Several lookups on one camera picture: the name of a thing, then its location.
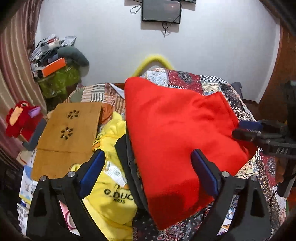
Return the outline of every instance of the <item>striped fabric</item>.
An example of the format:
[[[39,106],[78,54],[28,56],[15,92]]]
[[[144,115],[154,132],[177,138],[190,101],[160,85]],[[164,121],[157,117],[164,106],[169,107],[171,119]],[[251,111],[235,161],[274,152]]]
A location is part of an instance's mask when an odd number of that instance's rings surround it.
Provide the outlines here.
[[[20,171],[21,165],[15,160],[12,159],[9,155],[7,155],[1,148],[0,148],[0,161],[11,167],[11,169],[15,171]]]
[[[95,84],[84,88],[81,102],[103,102],[105,84]]]
[[[79,89],[74,90],[74,91],[68,96],[68,98],[65,99],[65,100],[63,101],[63,103],[70,103],[71,96],[74,95],[76,92],[78,92]]]
[[[73,91],[64,103],[70,103],[70,98],[78,90]],[[113,107],[113,111],[118,112],[125,119],[126,102],[115,89],[109,84],[95,84],[92,86],[84,87],[81,102],[102,102],[103,104],[109,104]]]
[[[28,58],[35,45],[42,0],[18,2],[22,2],[19,10],[0,34],[0,147],[13,158],[17,157],[22,145],[18,138],[5,135],[5,117],[10,108],[14,108],[19,101],[27,101],[32,106],[40,106],[42,113],[47,112],[41,90],[34,82]]]

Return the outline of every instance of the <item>blue gripper pad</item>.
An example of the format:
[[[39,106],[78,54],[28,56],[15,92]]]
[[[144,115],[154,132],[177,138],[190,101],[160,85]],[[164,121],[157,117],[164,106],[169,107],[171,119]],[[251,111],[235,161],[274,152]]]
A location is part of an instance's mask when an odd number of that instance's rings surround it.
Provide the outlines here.
[[[263,125],[261,125],[261,123],[257,121],[241,120],[239,122],[239,128],[254,130],[254,131],[261,131],[263,130]]]
[[[90,165],[89,169],[87,170],[87,172],[85,173],[85,175],[80,181],[79,196],[81,199],[85,198],[91,193],[96,183],[96,180],[98,179],[105,165],[105,160],[106,160],[105,153],[101,150],[99,152],[95,152],[91,157],[90,161],[92,161],[92,164]]]
[[[213,162],[208,161],[199,149],[195,149],[191,153],[191,163],[207,194],[217,198],[221,188],[221,176],[218,167]]]

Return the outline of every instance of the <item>metal bolt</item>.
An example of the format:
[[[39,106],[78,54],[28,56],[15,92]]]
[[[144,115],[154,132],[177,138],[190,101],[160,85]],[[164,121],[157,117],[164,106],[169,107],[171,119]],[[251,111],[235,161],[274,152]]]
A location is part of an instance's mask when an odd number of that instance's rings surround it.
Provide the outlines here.
[[[67,176],[68,177],[74,177],[75,176],[75,172],[70,171],[70,172],[68,172]]]
[[[229,174],[228,172],[225,172],[225,171],[222,172],[221,175],[222,175],[223,177],[229,177],[229,176],[230,176],[230,174]]]
[[[255,177],[255,176],[251,176],[251,180],[252,180],[253,182],[256,182],[256,181],[257,181],[257,177]]]
[[[45,181],[46,180],[46,176],[41,176],[39,180],[42,181],[42,182]]]

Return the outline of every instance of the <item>clothing tag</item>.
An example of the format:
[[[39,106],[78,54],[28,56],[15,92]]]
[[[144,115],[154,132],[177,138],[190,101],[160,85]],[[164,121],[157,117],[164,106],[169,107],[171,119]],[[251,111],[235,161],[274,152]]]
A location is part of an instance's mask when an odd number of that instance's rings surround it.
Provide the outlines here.
[[[111,177],[119,186],[124,187],[127,184],[127,180],[121,174],[120,169],[112,162],[107,161],[106,169],[103,172]]]

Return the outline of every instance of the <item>orange box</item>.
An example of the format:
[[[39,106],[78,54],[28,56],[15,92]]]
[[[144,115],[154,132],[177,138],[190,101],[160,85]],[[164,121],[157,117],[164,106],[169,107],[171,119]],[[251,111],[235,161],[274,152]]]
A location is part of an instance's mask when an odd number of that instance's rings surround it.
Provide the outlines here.
[[[66,66],[65,58],[59,58],[58,60],[47,65],[42,70],[43,77],[49,76],[53,72],[56,72],[57,70],[61,69],[62,67],[65,67],[65,66]]]

